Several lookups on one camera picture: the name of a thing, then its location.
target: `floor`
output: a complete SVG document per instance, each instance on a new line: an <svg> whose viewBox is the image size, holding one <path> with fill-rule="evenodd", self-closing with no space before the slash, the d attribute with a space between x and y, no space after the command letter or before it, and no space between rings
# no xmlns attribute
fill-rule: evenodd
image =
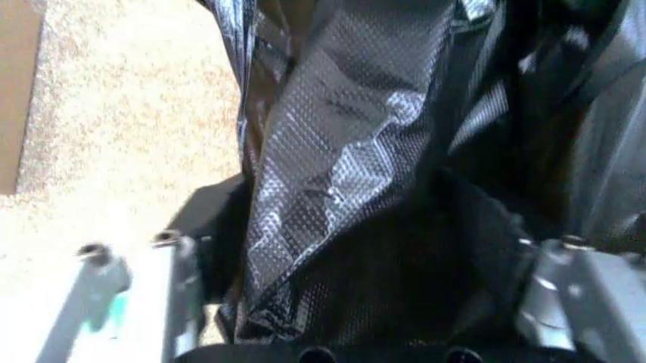
<svg viewBox="0 0 646 363"><path fill-rule="evenodd" d="M19 192L0 196L0 296L51 281L89 241L137 253L195 188L239 170L238 87L211 13L35 1L45 23Z"/></svg>

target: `black plastic bag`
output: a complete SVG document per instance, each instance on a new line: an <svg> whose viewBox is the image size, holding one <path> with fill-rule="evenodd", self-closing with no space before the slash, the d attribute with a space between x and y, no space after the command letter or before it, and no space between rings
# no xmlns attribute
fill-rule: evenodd
<svg viewBox="0 0 646 363"><path fill-rule="evenodd" d="M206 3L250 190L228 341L509 342L536 241L643 246L639 0Z"/></svg>

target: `hole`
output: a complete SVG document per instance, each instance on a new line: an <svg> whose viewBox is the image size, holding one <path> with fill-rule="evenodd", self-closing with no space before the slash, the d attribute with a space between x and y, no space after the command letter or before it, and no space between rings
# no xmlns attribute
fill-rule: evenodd
<svg viewBox="0 0 646 363"><path fill-rule="evenodd" d="M172 238L172 233L170 233L170 232L162 232L162 233L158 234L155 239L156 240L169 240L171 238Z"/></svg>
<svg viewBox="0 0 646 363"><path fill-rule="evenodd" d="M298 363L337 363L337 360L326 348L316 347L305 349L300 353Z"/></svg>
<svg viewBox="0 0 646 363"><path fill-rule="evenodd" d="M100 244L86 244L85 246L81 247L78 255L79 256L89 255L89 254L97 253L101 250L102 248Z"/></svg>
<svg viewBox="0 0 646 363"><path fill-rule="evenodd" d="M473 350L454 348L446 355L446 363L482 363L483 359Z"/></svg>

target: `textured plastic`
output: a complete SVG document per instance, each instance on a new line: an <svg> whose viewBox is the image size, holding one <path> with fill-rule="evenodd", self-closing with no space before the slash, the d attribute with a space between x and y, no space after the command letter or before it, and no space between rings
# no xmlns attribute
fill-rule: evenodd
<svg viewBox="0 0 646 363"><path fill-rule="evenodd" d="M504 0L205 2L251 190L228 341L509 339L532 237L643 245L639 0L588 23Z"/></svg>

